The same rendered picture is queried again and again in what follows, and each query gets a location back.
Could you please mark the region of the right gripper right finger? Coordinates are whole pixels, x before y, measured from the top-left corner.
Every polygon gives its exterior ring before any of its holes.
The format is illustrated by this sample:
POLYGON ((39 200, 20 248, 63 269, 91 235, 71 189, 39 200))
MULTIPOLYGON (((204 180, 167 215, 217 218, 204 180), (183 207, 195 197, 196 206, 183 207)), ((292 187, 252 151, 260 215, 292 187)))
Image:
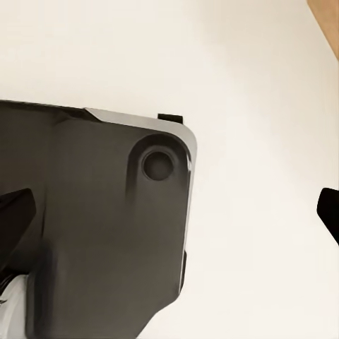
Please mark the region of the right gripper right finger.
POLYGON ((339 245, 339 190, 324 187, 316 212, 339 245))

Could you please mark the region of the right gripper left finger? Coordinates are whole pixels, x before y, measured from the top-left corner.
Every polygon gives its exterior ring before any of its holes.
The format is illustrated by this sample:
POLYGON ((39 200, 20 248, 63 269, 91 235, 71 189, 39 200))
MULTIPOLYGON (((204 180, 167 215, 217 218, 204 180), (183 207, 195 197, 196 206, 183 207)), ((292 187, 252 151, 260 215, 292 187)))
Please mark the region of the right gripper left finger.
POLYGON ((0 272, 37 215, 31 188, 0 196, 0 272))

